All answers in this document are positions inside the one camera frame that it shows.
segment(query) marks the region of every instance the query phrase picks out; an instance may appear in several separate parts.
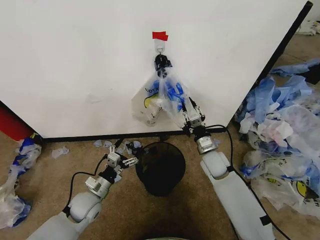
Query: red tape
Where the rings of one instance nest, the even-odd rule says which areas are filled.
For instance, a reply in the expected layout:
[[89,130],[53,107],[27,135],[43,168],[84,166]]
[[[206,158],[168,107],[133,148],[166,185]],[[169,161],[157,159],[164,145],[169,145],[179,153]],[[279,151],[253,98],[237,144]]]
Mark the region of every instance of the red tape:
[[159,39],[162,41],[167,41],[169,35],[166,34],[165,31],[153,31],[152,32],[152,39]]

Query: blue plastic bag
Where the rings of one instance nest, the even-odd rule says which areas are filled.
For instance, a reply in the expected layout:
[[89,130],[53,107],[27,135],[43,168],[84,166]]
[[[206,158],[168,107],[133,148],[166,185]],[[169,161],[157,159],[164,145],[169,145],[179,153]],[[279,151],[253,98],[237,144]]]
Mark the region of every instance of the blue plastic bag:
[[279,66],[271,70],[271,74],[278,74],[281,77],[293,76],[295,74],[302,74],[309,71],[309,67],[320,64],[320,58],[314,58],[304,63],[293,65]]

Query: plastic bag pile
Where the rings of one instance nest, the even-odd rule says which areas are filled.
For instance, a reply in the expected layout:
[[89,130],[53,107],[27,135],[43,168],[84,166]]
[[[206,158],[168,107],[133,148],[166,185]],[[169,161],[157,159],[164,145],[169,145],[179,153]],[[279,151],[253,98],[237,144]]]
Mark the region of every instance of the plastic bag pile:
[[256,150],[301,152],[320,166],[320,95],[303,76],[292,76],[281,87],[267,77],[251,90],[237,117],[240,133]]
[[244,157],[241,171],[258,195],[277,210],[287,204],[320,219],[320,94],[295,75],[319,62],[275,68],[271,73],[292,77],[280,87],[272,76],[264,78],[235,119],[256,149]]
[[256,194],[277,209],[284,204],[320,219],[320,173],[313,160],[298,152],[250,151],[241,168]]
[[18,178],[27,172],[36,162],[41,153],[41,139],[33,134],[20,141],[18,155],[10,166],[6,182],[0,186],[0,229],[16,227],[29,214],[31,206],[16,195],[15,189],[19,185]]

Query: mesh wastebasket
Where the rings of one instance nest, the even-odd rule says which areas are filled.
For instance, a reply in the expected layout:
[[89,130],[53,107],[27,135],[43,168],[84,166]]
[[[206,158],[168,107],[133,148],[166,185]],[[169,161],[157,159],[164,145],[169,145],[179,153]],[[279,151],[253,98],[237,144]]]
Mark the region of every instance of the mesh wastebasket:
[[135,170],[150,194],[165,197],[183,178],[186,161],[174,145],[154,142],[143,149]]

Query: white wall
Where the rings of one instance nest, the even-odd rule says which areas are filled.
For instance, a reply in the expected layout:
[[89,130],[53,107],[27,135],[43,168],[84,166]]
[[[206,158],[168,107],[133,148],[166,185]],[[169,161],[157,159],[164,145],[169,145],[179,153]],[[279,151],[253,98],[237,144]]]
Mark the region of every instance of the white wall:
[[305,19],[320,21],[320,0],[311,0],[310,2],[313,3],[313,6]]
[[227,125],[304,4],[0,1],[0,99],[45,138],[177,130],[131,115],[154,72],[152,31],[167,31],[165,54],[206,123]]

